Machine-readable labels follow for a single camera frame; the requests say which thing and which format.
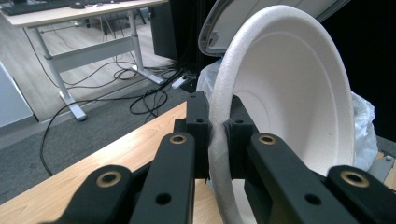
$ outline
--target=white plate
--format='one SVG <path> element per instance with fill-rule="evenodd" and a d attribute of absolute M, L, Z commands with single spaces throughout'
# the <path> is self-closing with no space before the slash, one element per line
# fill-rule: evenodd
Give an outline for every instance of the white plate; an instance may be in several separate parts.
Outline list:
<path fill-rule="evenodd" d="M 260 132 L 283 138 L 308 168 L 326 175 L 334 165 L 353 164 L 351 93 L 334 43 L 301 10 L 265 8 L 234 37 L 211 96 L 209 162 L 223 218 L 238 219 L 223 128 L 233 93 Z"/>

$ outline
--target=white desk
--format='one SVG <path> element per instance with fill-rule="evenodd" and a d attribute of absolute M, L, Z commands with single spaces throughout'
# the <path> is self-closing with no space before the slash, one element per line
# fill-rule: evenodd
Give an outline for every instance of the white desk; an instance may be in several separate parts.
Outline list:
<path fill-rule="evenodd" d="M 140 75 L 147 77 L 153 82 L 162 84 L 162 78 L 154 76 L 143 66 L 133 10 L 141 7 L 152 7 L 166 2 L 168 2 L 168 0 L 135 0 L 131 2 L 121 2 L 118 4 L 105 4 L 100 7 L 86 7 L 84 9 L 63 7 L 48 11 L 22 14 L 18 16 L 7 16 L 3 13 L 1 14 L 7 19 L 7 21 L 9 21 L 9 23 L 11 23 L 11 25 L 15 27 L 28 27 L 35 30 L 35 34 L 39 40 L 39 43 L 45 52 L 45 58 L 47 59 L 49 69 L 51 70 L 61 90 L 60 95 L 62 99 L 67 105 L 69 105 L 69 108 L 75 115 L 76 119 L 84 120 L 87 118 L 86 114 L 84 111 L 82 111 L 78 104 L 74 104 L 75 100 L 68 92 L 60 74 L 85 64 L 95 63 L 103 59 L 134 50 L 136 56 L 136 65 L 133 66 L 133 69 Z M 87 19 L 90 17 L 122 11 L 128 11 L 129 22 L 131 24 L 131 36 L 89 46 L 83 49 L 76 49 L 57 55 L 51 55 L 43 37 L 38 31 L 38 27 L 40 26 L 46 26 L 65 21 Z"/>

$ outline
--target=gray carpet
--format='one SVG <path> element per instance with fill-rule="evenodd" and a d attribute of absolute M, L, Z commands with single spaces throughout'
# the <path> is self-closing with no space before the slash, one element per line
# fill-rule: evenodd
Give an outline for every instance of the gray carpet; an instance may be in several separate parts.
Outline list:
<path fill-rule="evenodd" d="M 157 87 L 151 84 L 128 96 L 144 94 Z M 159 114 L 184 102 L 190 95 L 173 89 L 167 93 L 167 102 Z M 44 148 L 44 158 L 51 171 L 56 174 L 143 125 L 148 115 L 132 115 L 129 110 L 132 101 L 112 101 L 88 111 L 85 121 L 70 119 L 51 128 Z M 144 111 L 143 103 L 134 110 Z M 0 150 L 0 204 L 50 177 L 39 156 L 43 136 L 44 132 L 37 133 Z"/>

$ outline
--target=wooden tabletop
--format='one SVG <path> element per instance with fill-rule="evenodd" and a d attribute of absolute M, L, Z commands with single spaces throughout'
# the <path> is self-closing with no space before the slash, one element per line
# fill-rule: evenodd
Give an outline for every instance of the wooden tabletop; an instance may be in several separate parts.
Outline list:
<path fill-rule="evenodd" d="M 0 223 L 39 223 L 57 219 L 91 172 L 108 164 L 134 171 L 152 161 L 162 138 L 173 131 L 175 119 L 185 116 L 184 103 L 2 204 Z M 204 180 L 195 181 L 193 214 L 194 223 L 221 223 L 213 191 Z"/>
<path fill-rule="evenodd" d="M 84 9 L 62 7 L 16 16 L 7 16 L 3 14 L 3 12 L 1 12 L 1 14 L 15 27 L 35 27 L 63 21 L 80 20 L 134 8 L 152 7 L 166 2 L 168 2 L 168 0 L 134 0 L 130 2 L 120 2 L 117 4 L 104 4 L 99 7 L 85 7 Z"/>

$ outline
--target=wooden table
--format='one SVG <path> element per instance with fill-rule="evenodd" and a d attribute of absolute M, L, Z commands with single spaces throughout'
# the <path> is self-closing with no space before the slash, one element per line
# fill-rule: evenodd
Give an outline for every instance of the wooden table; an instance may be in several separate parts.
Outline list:
<path fill-rule="evenodd" d="M 92 171 L 108 164 L 134 171 L 153 160 L 163 136 L 173 131 L 175 119 L 185 116 L 184 103 L 2 204 L 0 223 L 39 223 L 57 219 Z M 193 221 L 221 223 L 213 191 L 204 180 L 195 181 Z"/>
<path fill-rule="evenodd" d="M 150 79 L 157 84 L 164 83 L 164 80 L 161 77 L 154 76 L 143 66 L 139 38 L 134 22 L 134 9 L 141 7 L 153 7 L 166 2 L 168 2 L 168 0 L 139 0 L 120 2 L 117 4 L 103 4 L 99 7 L 85 7 L 84 9 L 62 7 L 16 16 L 8 16 L 3 12 L 0 12 L 0 15 L 5 17 L 6 20 L 15 27 L 27 27 L 35 30 L 39 44 L 44 50 L 45 58 L 51 73 L 53 74 L 53 77 L 59 86 L 60 95 L 64 100 L 64 103 L 68 105 L 76 119 L 84 120 L 87 118 L 87 115 L 84 113 L 84 111 L 82 111 L 78 104 L 74 104 L 75 100 L 64 85 L 61 73 L 86 64 L 95 63 L 103 59 L 120 55 L 122 53 L 134 51 L 136 65 L 134 65 L 132 69 L 134 69 L 138 74 Z M 129 22 L 131 25 L 130 36 L 88 46 L 82 49 L 71 50 L 57 55 L 50 54 L 50 51 L 38 30 L 38 28 L 41 26 L 51 25 L 54 23 L 85 20 L 87 18 L 117 12 L 128 12 Z"/>

